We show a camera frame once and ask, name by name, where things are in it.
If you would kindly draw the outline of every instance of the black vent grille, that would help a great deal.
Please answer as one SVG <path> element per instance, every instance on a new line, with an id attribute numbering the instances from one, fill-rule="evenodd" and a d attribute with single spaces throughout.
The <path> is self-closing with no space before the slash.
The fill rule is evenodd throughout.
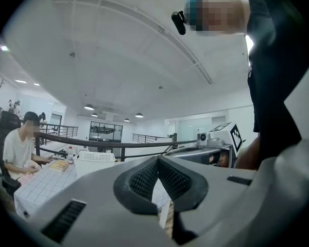
<path id="1" fill-rule="evenodd" d="M 179 170 L 162 160 L 158 160 L 158 168 L 160 169 L 159 179 L 172 200 L 177 199 L 191 188 L 191 179 Z"/>
<path id="2" fill-rule="evenodd" d="M 152 199 L 153 188 L 158 179 L 157 160 L 135 173 L 129 181 L 130 188 L 139 196 Z"/>
<path id="3" fill-rule="evenodd" d="M 85 206 L 86 204 L 83 202 L 70 201 L 42 233 L 51 240 L 60 243 Z"/>

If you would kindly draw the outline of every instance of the ceiling light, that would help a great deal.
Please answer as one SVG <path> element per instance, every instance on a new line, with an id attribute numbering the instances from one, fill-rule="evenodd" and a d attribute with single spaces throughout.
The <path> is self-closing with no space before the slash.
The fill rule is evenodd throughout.
<path id="1" fill-rule="evenodd" d="M 93 107 L 91 104 L 87 104 L 84 108 L 85 108 L 86 110 L 91 110 L 91 111 L 94 110 L 94 107 Z"/>
<path id="2" fill-rule="evenodd" d="M 142 113 L 136 113 L 135 117 L 143 118 L 143 114 Z"/>

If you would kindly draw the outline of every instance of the table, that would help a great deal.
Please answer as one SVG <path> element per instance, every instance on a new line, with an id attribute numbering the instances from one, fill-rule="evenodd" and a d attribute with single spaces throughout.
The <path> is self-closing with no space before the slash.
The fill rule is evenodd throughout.
<path id="1" fill-rule="evenodd" d="M 44 202 L 77 179 L 74 164 L 69 165 L 63 173 L 49 169 L 55 161 L 44 165 L 30 182 L 15 191 L 15 209 L 19 216 L 25 218 L 25 211 L 32 215 Z"/>

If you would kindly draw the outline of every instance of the black sleeve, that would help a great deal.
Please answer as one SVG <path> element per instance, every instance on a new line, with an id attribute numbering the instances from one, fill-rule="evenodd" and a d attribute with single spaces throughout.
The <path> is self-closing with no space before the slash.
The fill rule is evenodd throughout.
<path id="1" fill-rule="evenodd" d="M 258 125 L 258 120 L 256 118 L 255 111 L 254 111 L 254 127 L 253 127 L 253 132 L 254 133 L 259 133 L 260 132 L 259 125 Z"/>

